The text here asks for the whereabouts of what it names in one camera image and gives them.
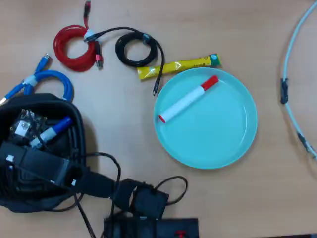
yellow packet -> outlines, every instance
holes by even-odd
[[[167,63],[164,65],[163,74],[167,73],[177,73],[188,70],[190,68],[198,68],[198,67],[218,67],[221,66],[221,61],[218,54],[211,54],[209,56],[197,58],[197,59],[190,59],[190,60],[183,60],[177,61],[173,63]],[[160,66],[156,67],[138,67],[138,74],[141,81],[155,77],[159,75]]]

cable clip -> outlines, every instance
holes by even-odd
[[[151,40],[151,36],[148,34],[143,34],[142,36],[142,41],[145,45],[147,45],[149,43],[149,41]]]
[[[89,37],[91,37],[91,36],[93,36],[93,35],[95,35],[95,32],[92,31],[91,29],[88,29],[87,32],[86,32],[86,34],[84,35],[84,42],[85,42],[85,43],[89,42],[87,38],[89,38]]]
[[[38,82],[36,81],[36,77],[34,75],[28,76],[23,80],[24,85],[31,85],[34,87]]]
[[[307,146],[305,137],[303,137],[301,133],[297,133],[297,136],[299,140],[301,141],[301,143],[303,144],[303,146],[305,147],[305,149],[308,151],[308,146]]]
[[[281,104],[288,102],[288,78],[281,79]]]

coiled black cable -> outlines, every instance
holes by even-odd
[[[128,33],[128,34],[121,36],[115,44],[115,52],[116,52],[119,60],[127,66],[143,67],[143,66],[150,64],[158,56],[157,48],[159,48],[160,53],[161,53],[161,65],[160,65],[159,74],[158,74],[158,77],[155,81],[155,85],[154,85],[154,89],[153,89],[153,96],[155,96],[155,94],[158,92],[158,89],[159,89],[159,83],[160,83],[160,79],[162,77],[163,67],[164,67],[164,62],[165,62],[164,61],[165,60],[164,59],[164,52],[163,52],[162,46],[159,44],[159,42],[157,40],[152,38],[150,35],[143,33],[141,31],[138,31],[138,30],[131,28],[131,27],[114,27],[114,28],[110,28],[108,30],[96,33],[90,37],[87,37],[86,39],[84,39],[84,42],[95,41],[100,36],[102,36],[108,32],[116,31],[116,30],[130,30],[130,31],[132,31],[132,33]],[[133,40],[141,40],[141,41],[143,41],[144,44],[147,44],[148,46],[150,46],[151,50],[150,50],[150,53],[147,57],[145,57],[144,59],[139,60],[139,61],[130,60],[127,58],[127,56],[125,54],[125,46]]]

wooden table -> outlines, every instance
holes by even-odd
[[[290,34],[312,0],[94,0],[89,25],[95,31],[131,26],[156,38],[166,61],[219,53],[223,70],[250,90],[258,108],[258,134],[237,163],[214,171],[187,167],[160,145],[152,123],[154,81],[141,83],[136,70],[116,57],[114,44],[123,33],[104,39],[105,65],[85,73],[68,70],[53,54],[52,41],[64,26],[83,24],[81,0],[2,0],[0,2],[0,94],[32,74],[38,60],[51,53],[51,69],[74,84],[74,104],[81,111],[88,151],[113,154],[123,178],[157,184],[172,175],[189,180],[189,191],[165,217],[198,217],[203,238],[245,238],[317,232],[317,164],[307,156],[279,103],[280,69]],[[312,145],[317,145],[316,41],[317,12],[308,19],[289,65],[290,104]],[[86,50],[81,41],[69,55]],[[128,56],[141,59],[148,49],[131,47]],[[56,80],[37,92],[62,95]],[[108,160],[90,159],[95,171],[115,178]],[[164,187],[171,197],[183,189]],[[85,196],[82,205],[96,234],[101,234],[110,201]],[[3,237],[87,238],[78,209],[62,214],[14,214],[0,208]]]

green packet end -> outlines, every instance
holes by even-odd
[[[212,67],[220,67],[221,66],[221,61],[220,61],[218,54],[211,54],[210,61],[211,61]]]

